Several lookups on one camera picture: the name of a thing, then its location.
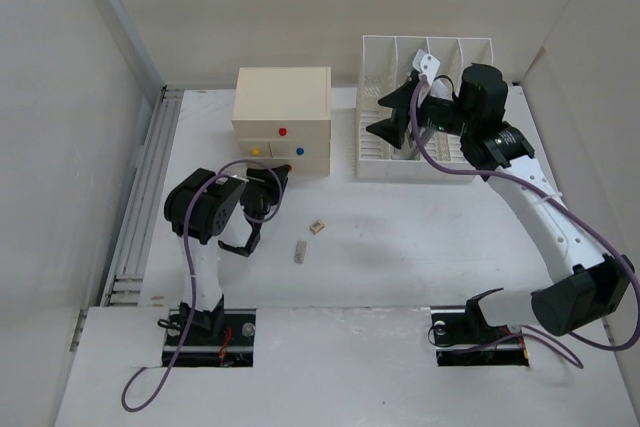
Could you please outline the cream drawer cabinet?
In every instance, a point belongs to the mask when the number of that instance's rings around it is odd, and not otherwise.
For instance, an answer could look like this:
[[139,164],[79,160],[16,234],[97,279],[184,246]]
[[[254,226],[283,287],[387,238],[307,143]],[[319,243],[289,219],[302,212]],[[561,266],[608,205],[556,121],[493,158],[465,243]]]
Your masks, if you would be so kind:
[[295,175],[331,171],[331,69],[243,67],[238,71],[232,125],[241,154]]

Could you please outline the small yellow eraser block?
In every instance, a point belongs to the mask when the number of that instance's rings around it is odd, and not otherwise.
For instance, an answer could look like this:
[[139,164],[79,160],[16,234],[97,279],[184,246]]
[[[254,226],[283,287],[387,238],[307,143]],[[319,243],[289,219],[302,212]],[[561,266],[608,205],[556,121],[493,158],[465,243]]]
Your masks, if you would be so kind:
[[321,220],[317,220],[313,222],[309,228],[312,233],[317,234],[325,228],[325,224]]

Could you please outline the white plastic strip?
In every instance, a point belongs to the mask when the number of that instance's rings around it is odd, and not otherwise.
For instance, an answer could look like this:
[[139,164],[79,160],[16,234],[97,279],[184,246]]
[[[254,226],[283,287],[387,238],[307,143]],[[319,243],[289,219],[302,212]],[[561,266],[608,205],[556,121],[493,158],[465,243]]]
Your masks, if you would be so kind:
[[306,241],[298,241],[296,243],[295,251],[294,251],[294,262],[296,264],[303,264],[305,260],[307,250],[307,242]]

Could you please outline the grey setup guide booklet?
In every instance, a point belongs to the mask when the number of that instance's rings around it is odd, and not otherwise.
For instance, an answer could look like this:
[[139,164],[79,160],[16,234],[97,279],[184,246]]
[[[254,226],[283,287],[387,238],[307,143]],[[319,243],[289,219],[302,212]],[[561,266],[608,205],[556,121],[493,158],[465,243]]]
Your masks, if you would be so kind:
[[[431,89],[431,93],[436,98],[450,100],[451,91],[449,81],[444,78],[436,80]],[[434,144],[432,138],[435,134],[436,132],[434,130],[429,130],[426,128],[420,129],[420,136],[425,144],[428,144],[429,142]],[[412,128],[409,122],[407,122],[407,127],[403,132],[401,139],[402,144],[400,147],[392,146],[390,148],[390,158],[393,160],[418,160],[421,155],[417,148],[416,142],[413,139]]]

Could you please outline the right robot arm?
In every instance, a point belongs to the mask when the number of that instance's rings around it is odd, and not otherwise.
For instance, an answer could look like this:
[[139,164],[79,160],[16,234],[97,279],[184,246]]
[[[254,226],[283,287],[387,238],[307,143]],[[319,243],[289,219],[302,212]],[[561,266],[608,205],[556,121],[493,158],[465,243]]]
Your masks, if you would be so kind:
[[421,130],[456,135],[470,164],[466,175],[483,179],[511,208],[534,245],[549,286],[512,297],[490,291],[471,300],[463,316],[465,333],[487,340],[503,324],[533,321],[549,334],[574,336],[577,329],[617,310],[626,290],[639,289],[629,259],[573,214],[542,172],[535,150],[520,130],[504,119],[508,85],[493,66],[473,63],[450,96],[434,95],[442,75],[419,70],[378,100],[387,119],[367,126],[394,147],[412,135],[426,150]]

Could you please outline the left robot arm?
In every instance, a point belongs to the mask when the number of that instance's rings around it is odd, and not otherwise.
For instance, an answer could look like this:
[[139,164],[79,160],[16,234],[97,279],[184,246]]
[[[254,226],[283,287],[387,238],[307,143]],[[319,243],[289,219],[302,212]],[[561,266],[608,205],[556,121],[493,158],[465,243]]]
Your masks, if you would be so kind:
[[280,207],[292,167],[248,168],[243,180],[198,168],[173,188],[164,218],[185,246],[188,272],[180,321],[201,343],[217,341],[224,329],[224,293],[218,252],[247,258],[260,241],[262,224]]

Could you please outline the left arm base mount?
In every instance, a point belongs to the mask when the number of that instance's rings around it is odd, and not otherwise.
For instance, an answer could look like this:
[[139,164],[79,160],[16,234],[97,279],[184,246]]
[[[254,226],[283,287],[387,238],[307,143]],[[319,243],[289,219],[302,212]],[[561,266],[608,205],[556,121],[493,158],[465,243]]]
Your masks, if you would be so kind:
[[190,328],[174,366],[252,367],[255,333],[255,310],[227,310],[216,333]]

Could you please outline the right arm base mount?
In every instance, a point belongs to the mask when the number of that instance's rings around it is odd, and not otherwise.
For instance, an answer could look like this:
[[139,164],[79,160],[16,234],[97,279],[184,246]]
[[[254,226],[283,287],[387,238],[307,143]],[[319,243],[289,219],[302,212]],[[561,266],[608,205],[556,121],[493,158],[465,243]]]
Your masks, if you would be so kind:
[[528,367],[526,346],[521,337],[490,345],[513,333],[506,325],[489,326],[479,301],[499,292],[492,289],[467,300],[464,305],[433,306],[427,340],[435,347],[439,367]]

